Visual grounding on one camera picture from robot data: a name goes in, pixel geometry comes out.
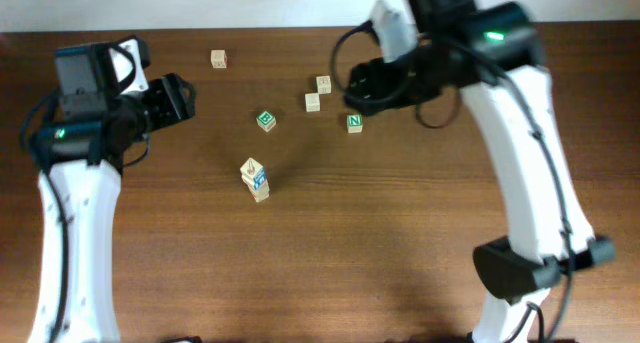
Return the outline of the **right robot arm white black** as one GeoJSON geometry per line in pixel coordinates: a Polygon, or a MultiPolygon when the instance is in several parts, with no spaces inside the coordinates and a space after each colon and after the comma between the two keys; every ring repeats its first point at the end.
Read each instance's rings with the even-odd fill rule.
{"type": "Polygon", "coordinates": [[[508,220],[505,236],[473,251],[486,300],[467,340],[524,342],[536,328],[539,341],[554,342],[558,328],[545,324],[542,302],[616,249],[595,233],[573,187],[538,31],[515,2],[407,1],[411,20],[380,0],[360,25],[382,54],[351,70],[345,103],[372,116],[457,90],[489,151],[508,220]]]}

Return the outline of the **green N wooden block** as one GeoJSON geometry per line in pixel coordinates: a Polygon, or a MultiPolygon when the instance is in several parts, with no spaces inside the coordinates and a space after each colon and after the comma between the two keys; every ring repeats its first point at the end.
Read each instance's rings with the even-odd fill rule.
{"type": "Polygon", "coordinates": [[[360,114],[349,114],[346,118],[347,131],[349,134],[361,133],[363,131],[363,116],[360,114]]]}

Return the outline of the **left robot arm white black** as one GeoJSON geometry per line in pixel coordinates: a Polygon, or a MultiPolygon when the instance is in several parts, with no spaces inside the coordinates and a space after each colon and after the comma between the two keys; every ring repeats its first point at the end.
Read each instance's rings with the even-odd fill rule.
{"type": "Polygon", "coordinates": [[[31,342],[118,342],[113,226],[133,145],[195,115],[195,87],[175,73],[148,80],[147,43],[59,48],[58,85],[24,121],[20,144],[38,167],[43,248],[31,342]]]}

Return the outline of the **blue bird picture block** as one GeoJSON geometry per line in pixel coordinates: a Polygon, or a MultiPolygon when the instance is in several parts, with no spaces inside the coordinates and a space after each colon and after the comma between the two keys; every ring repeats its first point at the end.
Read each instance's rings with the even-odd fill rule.
{"type": "Polygon", "coordinates": [[[248,158],[247,161],[240,167],[240,173],[241,178],[242,176],[245,176],[255,181],[264,178],[267,179],[264,167],[253,158],[248,158]]]}

